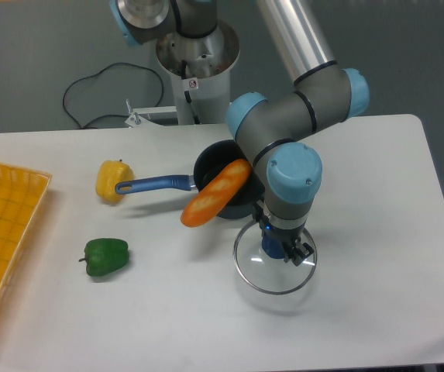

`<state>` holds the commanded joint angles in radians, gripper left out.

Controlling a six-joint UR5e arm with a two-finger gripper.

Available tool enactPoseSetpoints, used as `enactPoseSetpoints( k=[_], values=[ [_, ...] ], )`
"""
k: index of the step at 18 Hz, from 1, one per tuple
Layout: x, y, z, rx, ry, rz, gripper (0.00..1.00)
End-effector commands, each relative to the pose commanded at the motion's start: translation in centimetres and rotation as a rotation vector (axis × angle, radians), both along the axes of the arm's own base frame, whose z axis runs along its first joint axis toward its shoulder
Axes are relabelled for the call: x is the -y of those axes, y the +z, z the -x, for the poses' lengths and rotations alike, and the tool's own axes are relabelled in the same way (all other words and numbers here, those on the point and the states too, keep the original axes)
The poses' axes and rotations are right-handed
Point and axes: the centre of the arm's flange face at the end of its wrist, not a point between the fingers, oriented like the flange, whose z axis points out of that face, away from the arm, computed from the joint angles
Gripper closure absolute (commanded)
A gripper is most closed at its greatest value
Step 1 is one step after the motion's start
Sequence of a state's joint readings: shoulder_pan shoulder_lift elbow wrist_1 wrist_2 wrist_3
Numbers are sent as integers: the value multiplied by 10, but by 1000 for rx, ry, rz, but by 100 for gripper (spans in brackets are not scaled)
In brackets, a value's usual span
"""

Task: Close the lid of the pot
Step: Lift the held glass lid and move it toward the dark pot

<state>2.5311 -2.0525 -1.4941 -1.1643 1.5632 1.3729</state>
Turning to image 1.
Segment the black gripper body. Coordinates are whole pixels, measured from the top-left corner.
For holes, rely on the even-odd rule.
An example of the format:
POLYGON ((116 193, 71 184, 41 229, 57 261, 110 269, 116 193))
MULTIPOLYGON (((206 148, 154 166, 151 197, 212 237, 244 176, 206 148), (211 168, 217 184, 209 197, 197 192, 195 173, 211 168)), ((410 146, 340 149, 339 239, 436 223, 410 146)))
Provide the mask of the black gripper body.
POLYGON ((262 249, 270 258, 284 258, 284 246, 293 246, 296 241, 305 243, 301 236, 307 213, 299 219, 281 219, 272 214, 263 201, 257 201, 253 204, 252 217, 261 230, 262 249))

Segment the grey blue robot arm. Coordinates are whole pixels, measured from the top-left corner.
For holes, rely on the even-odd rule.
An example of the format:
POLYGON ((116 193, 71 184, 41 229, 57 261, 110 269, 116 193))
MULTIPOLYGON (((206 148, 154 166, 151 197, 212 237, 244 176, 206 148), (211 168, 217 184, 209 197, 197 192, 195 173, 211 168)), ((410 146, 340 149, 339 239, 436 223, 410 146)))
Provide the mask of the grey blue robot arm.
POLYGON ((311 254, 301 234, 322 179, 321 160, 303 139, 362 113, 370 100, 365 78, 338 67, 304 1, 258 2, 294 85, 273 103, 255 92, 229 98, 239 41, 216 2, 113 1, 110 8, 128 43, 155 42, 178 122, 229 127, 265 188, 253 217, 267 254, 301 264, 311 254))

